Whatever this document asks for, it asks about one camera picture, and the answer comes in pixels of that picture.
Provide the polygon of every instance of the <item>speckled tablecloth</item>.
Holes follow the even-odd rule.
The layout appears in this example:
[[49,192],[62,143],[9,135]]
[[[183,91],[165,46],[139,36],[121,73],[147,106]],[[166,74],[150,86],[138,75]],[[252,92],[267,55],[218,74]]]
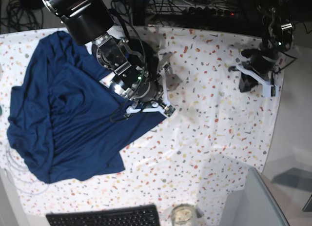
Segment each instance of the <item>speckled tablecloth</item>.
[[[158,50],[160,59],[171,62],[183,81],[169,93],[176,113],[120,152],[125,171],[51,185],[38,182],[24,170],[14,150],[6,152],[6,130],[11,87],[22,84],[39,39],[57,29],[0,36],[0,167],[13,174],[26,213],[154,203],[161,224],[166,226],[170,225],[171,209],[189,203],[204,213],[200,225],[214,226],[220,221],[228,194],[243,188],[248,168],[263,170],[279,98],[261,97],[260,86],[240,93],[240,73],[227,69],[243,60],[241,49],[257,47],[260,40],[194,29],[137,30]],[[119,37],[120,28],[111,29],[110,34]],[[282,85],[282,78],[278,76],[277,85]]]

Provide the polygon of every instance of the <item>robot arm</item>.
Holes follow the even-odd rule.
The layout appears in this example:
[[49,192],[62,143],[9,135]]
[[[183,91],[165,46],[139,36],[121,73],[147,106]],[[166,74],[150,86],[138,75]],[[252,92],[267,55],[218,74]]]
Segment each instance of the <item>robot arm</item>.
[[[134,51],[129,46],[129,38],[117,40],[107,33],[114,21],[102,0],[43,2],[62,20],[77,44],[94,44],[98,62],[115,73],[111,82],[112,89],[127,101],[134,102],[134,106],[127,110],[128,114],[159,111],[167,117],[172,115],[175,109],[166,98],[164,72],[157,72],[153,67],[155,63],[146,62],[141,41],[142,48]],[[274,66],[278,51],[290,49],[293,27],[290,22],[289,0],[259,0],[258,10],[263,16],[265,33],[262,50],[249,56],[251,62],[248,67],[255,74],[263,76]],[[248,77],[247,83],[255,85],[254,82],[248,81],[251,81],[251,76]]]

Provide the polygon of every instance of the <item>cable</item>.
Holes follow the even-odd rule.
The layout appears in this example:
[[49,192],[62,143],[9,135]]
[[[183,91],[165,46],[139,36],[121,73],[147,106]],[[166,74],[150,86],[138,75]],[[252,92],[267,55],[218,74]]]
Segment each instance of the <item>cable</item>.
[[[121,3],[124,6],[125,12],[121,12],[119,8],[116,7],[116,3]],[[112,0],[111,1],[111,7],[116,10],[117,13],[119,13],[122,16],[127,16],[129,19],[129,22],[132,23],[131,15],[130,15],[130,5],[126,2],[129,2],[129,0]]]
[[162,21],[161,21],[161,19],[160,19],[160,17],[159,17],[158,12],[157,12],[157,7],[156,7],[156,2],[155,2],[155,0],[153,0],[153,2],[154,2],[155,12],[156,12],[156,15],[158,16],[159,22],[161,23],[161,25],[163,25],[163,26],[164,26],[164,24],[162,23]]
[[[42,9],[41,23],[39,23],[34,12],[23,6],[21,0],[9,0],[6,7],[6,16],[5,18],[1,18],[1,24],[8,28],[8,32],[11,32],[11,29],[25,31],[43,28]],[[21,23],[22,18],[26,19],[26,22]]]
[[307,33],[307,34],[310,34],[310,33],[312,32],[312,30],[308,31],[306,24],[305,24],[304,22],[302,22],[302,23],[303,23],[303,25],[304,25],[304,28],[306,29],[306,33]]
[[247,16],[247,13],[246,13],[246,11],[245,11],[245,9],[244,9],[242,0],[237,0],[237,1],[238,1],[238,4],[239,4],[240,9],[241,9],[241,11],[242,11],[242,13],[243,13],[243,15],[244,15],[245,20],[246,20],[248,23],[250,23],[250,21],[249,21],[249,19],[248,19],[248,16]]
[[111,115],[110,115],[110,121],[112,123],[116,123],[116,122],[120,122],[120,121],[123,121],[123,120],[127,120],[129,119],[130,117],[127,117],[127,118],[123,118],[123,119],[119,119],[119,120],[114,120],[113,119],[113,116],[120,110],[123,108],[123,106],[130,100],[130,98],[132,98],[136,93],[137,91],[139,90],[140,88],[140,85],[141,83],[143,82],[143,79],[144,79],[144,73],[145,73],[145,68],[146,68],[146,53],[145,53],[145,49],[144,49],[144,46],[143,46],[143,42],[141,40],[141,37],[140,35],[138,34],[138,32],[135,30],[135,28],[126,20],[122,20],[123,22],[125,22],[126,24],[128,24],[131,29],[133,30],[133,32],[135,33],[135,35],[137,36],[138,40],[140,41],[140,44],[141,44],[141,47],[142,47],[142,52],[143,52],[143,68],[142,68],[142,72],[141,72],[141,76],[140,76],[140,80],[138,82],[138,85],[137,85],[137,88],[135,89],[135,91],[132,93],[131,96],[128,97],[128,99],[123,103],[121,104],[117,109],[115,109]]
[[179,9],[181,12],[183,12],[183,10],[181,10],[178,6],[176,6],[172,1],[167,0],[170,4],[172,4],[175,8]]
[[283,66],[282,68],[279,67],[279,68],[278,68],[278,71],[275,71],[275,72],[274,72],[275,74],[279,74],[282,70],[284,70],[285,68],[289,67],[291,64],[293,64],[293,63],[297,60],[297,58],[294,57],[294,56],[291,56],[291,55],[289,55],[289,54],[286,54],[286,53],[284,53],[284,52],[282,52],[282,51],[281,51],[281,53],[284,54],[285,56],[289,57],[289,58],[292,58],[292,61],[291,61],[290,63],[286,64],[285,66]]
[[226,4],[238,6],[238,4],[233,3],[233,2],[229,2],[229,1],[227,1],[227,0],[219,0],[219,1],[222,1],[223,3],[226,3]]
[[39,192],[39,193],[28,193],[28,192],[26,192],[26,191],[24,191],[24,190],[22,190],[22,189],[20,189],[20,188],[17,188],[17,187],[15,186],[15,184],[13,184],[13,183],[11,182],[7,170],[4,169],[4,171],[5,171],[6,178],[8,179],[8,182],[10,183],[10,185],[11,185],[13,188],[17,189],[18,191],[20,191],[20,192],[22,192],[22,193],[24,193],[24,194],[27,194],[27,195],[30,195],[30,196],[40,195],[40,194],[42,194],[42,193],[45,193],[45,192],[49,189],[49,187],[50,187],[49,185],[47,185],[47,188],[45,188],[43,191],[41,191],[41,192]]
[[111,13],[112,15],[114,15],[115,17],[117,17],[117,19],[118,19],[118,21],[120,22],[120,25],[121,25],[121,27],[122,27],[122,29],[123,29],[123,32],[124,32],[126,38],[130,41],[130,40],[131,40],[130,34],[129,34],[129,32],[128,32],[128,29],[127,29],[125,23],[123,22],[122,17],[121,17],[120,14],[118,13],[118,11],[115,10],[115,9],[113,9],[113,8],[111,8],[111,9],[108,10],[108,12]]
[[[8,168],[9,168],[9,171],[10,171],[12,177],[15,177],[18,181],[21,181],[21,182],[23,182],[23,183],[25,183],[25,184],[31,184],[31,185],[32,185],[32,184],[34,184],[34,183],[38,183],[38,182],[39,182],[38,179],[35,180],[35,181],[32,181],[32,182],[24,181],[24,180],[22,180],[21,178],[17,177],[17,176],[14,174],[14,172],[13,172],[12,169],[11,169],[11,167],[13,167],[15,170],[20,171],[20,172],[28,172],[29,169],[28,169],[28,167],[21,166],[20,164],[18,164],[18,163],[14,160],[14,158],[12,157],[12,154],[11,154],[11,152],[10,152],[10,144],[9,144],[9,143],[8,143],[7,146],[6,146],[6,151],[5,151],[5,153],[6,153],[6,158],[7,158],[7,165],[8,165]],[[17,167],[13,166],[12,163],[10,162],[10,159],[11,159],[11,161],[13,161],[13,163],[14,163],[15,165],[17,165],[19,168],[23,168],[23,170],[20,170],[20,169],[18,169]],[[7,179],[8,179],[8,182],[10,183],[10,185],[11,185],[13,188],[15,188],[16,190],[18,190],[18,191],[20,191],[20,192],[22,192],[22,193],[24,193],[24,194],[27,194],[27,195],[30,195],[30,196],[40,195],[40,194],[46,192],[46,191],[48,190],[48,188],[50,187],[49,185],[47,185],[46,189],[44,189],[43,191],[41,191],[41,192],[39,192],[39,193],[29,193],[29,192],[26,192],[26,191],[24,191],[24,190],[22,190],[22,189],[16,187],[15,184],[12,183],[12,181],[11,181],[10,178],[9,178],[7,169],[4,169],[4,171],[5,171],[5,175],[6,175]]]
[[171,13],[174,15],[175,14],[175,10],[174,8],[172,7],[171,3],[169,2],[169,0],[166,0],[169,4],[169,7],[170,7],[170,10],[171,10]]
[[164,0],[161,1],[161,7],[160,7],[159,14],[161,13],[161,10],[162,10],[163,5],[164,5]]
[[2,14],[2,0],[0,0],[0,34],[1,34],[1,14]]

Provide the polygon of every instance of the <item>white cable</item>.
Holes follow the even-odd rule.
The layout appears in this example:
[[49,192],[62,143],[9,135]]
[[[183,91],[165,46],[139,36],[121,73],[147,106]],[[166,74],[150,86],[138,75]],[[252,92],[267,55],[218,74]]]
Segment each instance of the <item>white cable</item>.
[[4,171],[5,171],[6,178],[8,179],[8,182],[10,183],[10,185],[11,185],[12,187],[14,187],[16,190],[18,190],[18,191],[20,191],[20,192],[22,192],[22,193],[24,193],[24,194],[27,194],[27,195],[30,195],[30,196],[40,195],[40,194],[46,192],[46,191],[48,190],[48,188],[50,187],[49,185],[47,185],[47,188],[46,188],[45,190],[39,192],[39,193],[28,193],[28,192],[26,192],[26,191],[24,191],[24,190],[22,190],[22,189],[20,189],[20,188],[17,188],[17,187],[15,186],[15,184],[13,184],[13,183],[11,182],[11,180],[10,180],[10,178],[9,178],[9,175],[8,175],[8,173],[7,173],[7,170],[4,169]]
[[[22,171],[22,172],[27,172],[27,171],[29,171],[29,169],[28,169],[28,167],[27,167],[26,165],[25,165],[25,166],[22,166],[22,165],[18,164],[18,163],[14,160],[14,158],[12,157],[12,154],[11,154],[10,149],[11,149],[11,147],[10,147],[10,144],[9,144],[9,142],[8,142],[8,144],[7,144],[7,146],[6,146],[6,158],[7,158],[7,160],[8,160],[8,163],[9,163],[15,170],[17,170],[17,171]],[[19,167],[20,169],[22,169],[22,170],[20,170],[20,169],[18,169],[17,167],[13,166],[13,165],[11,164],[11,162],[9,161],[9,158],[12,160],[12,162],[13,162],[16,166],[18,166],[18,167]]]
[[[34,183],[39,182],[38,179],[37,179],[36,181],[33,181],[33,182],[27,182],[27,181],[24,181],[24,180],[22,180],[21,178],[19,178],[19,177],[17,177],[17,176],[15,175],[15,173],[12,171],[11,167],[13,167],[15,170],[17,170],[17,171],[19,171],[19,172],[28,172],[29,169],[27,168],[27,166],[22,166],[22,165],[18,164],[18,163],[14,160],[14,158],[12,157],[12,154],[11,154],[11,152],[10,152],[10,148],[11,148],[11,147],[10,147],[9,142],[8,142],[8,144],[7,144],[7,146],[6,146],[6,151],[5,151],[5,152],[6,152],[6,157],[7,157],[7,165],[8,165],[8,168],[9,168],[9,171],[10,171],[12,177],[16,178],[18,181],[21,181],[21,182],[23,182],[23,183],[30,184],[30,185],[33,185]],[[23,169],[23,170],[20,170],[20,169],[18,169],[17,167],[13,166],[12,163],[10,162],[10,158],[11,158],[11,160],[13,161],[13,163],[14,163],[15,165],[17,165],[19,168],[21,168],[21,169]],[[26,192],[26,191],[24,191],[24,190],[22,190],[22,189],[16,187],[15,184],[12,183],[12,181],[11,181],[10,178],[9,178],[7,169],[4,169],[4,171],[5,171],[6,177],[7,177],[7,179],[8,179],[8,182],[10,183],[10,185],[11,185],[12,187],[14,187],[16,190],[18,190],[18,191],[20,191],[20,192],[22,192],[22,193],[24,193],[24,194],[27,194],[27,195],[30,195],[30,196],[40,195],[40,194],[46,192],[46,191],[48,190],[48,188],[49,188],[49,185],[47,185],[47,188],[46,188],[45,190],[39,192],[39,193],[29,193],[29,192]]]

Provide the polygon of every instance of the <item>white surface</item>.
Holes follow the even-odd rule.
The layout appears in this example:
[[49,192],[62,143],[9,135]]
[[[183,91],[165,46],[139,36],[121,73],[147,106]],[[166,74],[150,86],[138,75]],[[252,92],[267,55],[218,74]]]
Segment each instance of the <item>white surface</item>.
[[[9,113],[10,87],[6,85],[22,84],[38,40],[53,31],[4,36],[3,118]],[[240,49],[257,46],[259,40],[192,29],[138,31],[157,48],[160,59],[170,60],[174,73],[183,80],[169,94],[177,112],[121,152],[126,171],[85,182],[58,182],[40,196],[20,193],[26,212],[42,215],[155,203],[162,224],[167,225],[173,206],[189,203],[205,213],[202,225],[217,225],[228,193],[243,187],[246,170],[255,166],[262,171],[279,98],[262,98],[261,87],[241,94],[239,72],[227,69],[241,58]],[[16,180],[26,192],[46,188],[34,183],[29,173],[15,176],[32,183]]]
[[[300,47],[291,54],[299,59],[285,71],[273,139],[263,171],[270,180],[293,167],[312,171],[312,50]],[[312,214],[302,212],[311,193],[268,181],[266,184],[290,225],[311,226]],[[44,217],[29,216],[28,219],[31,226],[49,226]]]

